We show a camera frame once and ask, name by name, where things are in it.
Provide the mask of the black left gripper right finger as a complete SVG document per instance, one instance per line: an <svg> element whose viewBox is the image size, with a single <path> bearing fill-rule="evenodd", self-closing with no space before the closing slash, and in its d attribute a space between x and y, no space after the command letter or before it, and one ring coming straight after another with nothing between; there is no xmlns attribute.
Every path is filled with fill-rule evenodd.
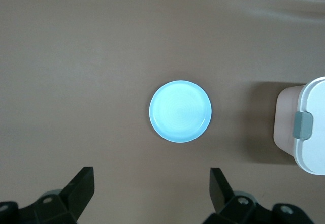
<svg viewBox="0 0 325 224"><path fill-rule="evenodd" d="M209 194L215 212L205 223L314 223L295 205L278 203L269 210L253 195L233 191L220 168L210 169Z"/></svg>

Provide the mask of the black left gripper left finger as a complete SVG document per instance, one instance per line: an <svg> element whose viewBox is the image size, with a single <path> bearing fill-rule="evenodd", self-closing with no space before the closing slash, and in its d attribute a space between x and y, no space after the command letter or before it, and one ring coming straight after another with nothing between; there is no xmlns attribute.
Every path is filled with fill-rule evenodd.
<svg viewBox="0 0 325 224"><path fill-rule="evenodd" d="M84 167L62 190L48 191L27 207L1 202L1 223L77 223L93 194L94 169Z"/></svg>

